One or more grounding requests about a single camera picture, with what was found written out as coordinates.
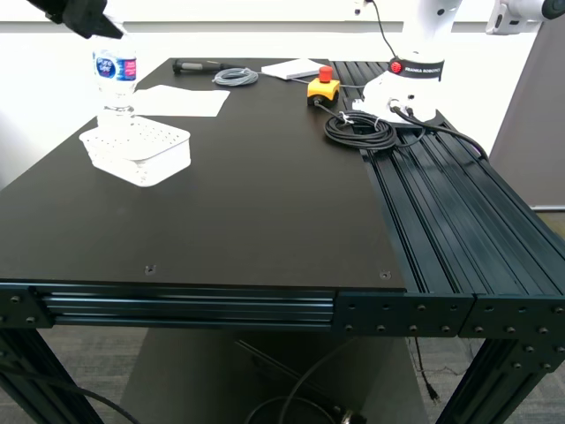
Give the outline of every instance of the white plastic box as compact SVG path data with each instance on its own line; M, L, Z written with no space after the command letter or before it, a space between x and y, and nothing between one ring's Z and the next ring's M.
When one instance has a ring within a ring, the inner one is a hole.
M100 127L79 138L92 164L140 187L154 186L191 164L190 133L135 117L127 133L109 135Z

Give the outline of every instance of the gray panel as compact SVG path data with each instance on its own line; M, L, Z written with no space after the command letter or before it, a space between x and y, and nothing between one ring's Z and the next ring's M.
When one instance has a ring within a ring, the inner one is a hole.
M530 205L565 205L565 20L543 24L491 154Z
M343 342L320 334L240 336L300 374ZM243 422L261 401L290 386L261 378L236 339L225 331L149 330L121 406L146 424ZM341 405L362 409L370 424L428 422L402 338L359 338L311 381Z

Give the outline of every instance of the table leg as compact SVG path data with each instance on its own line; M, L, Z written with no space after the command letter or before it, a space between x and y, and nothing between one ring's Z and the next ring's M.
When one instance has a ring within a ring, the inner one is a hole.
M74 384L35 329L1 329L0 362ZM40 424L102 424L84 396L0 373L0 387Z
M436 424L501 424L563 361L557 344L486 340Z

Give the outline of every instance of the white paper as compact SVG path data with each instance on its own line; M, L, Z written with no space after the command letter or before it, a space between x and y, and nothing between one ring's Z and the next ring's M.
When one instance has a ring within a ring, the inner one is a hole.
M138 90L132 106L136 115L157 117L217 117L230 95L226 90L192 91L169 86Z
M271 64L263 66L261 72L273 77L289 80L291 78L310 77L318 75L320 68L324 64L317 64L310 59L296 59L289 62L282 62L281 64Z

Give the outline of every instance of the plastic bottle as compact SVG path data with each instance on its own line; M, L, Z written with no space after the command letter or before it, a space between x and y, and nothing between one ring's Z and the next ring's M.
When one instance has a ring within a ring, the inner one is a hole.
M103 102L98 126L117 132L133 124L132 95L137 84L137 58L123 21L105 14L124 35L120 40L92 37L94 74Z

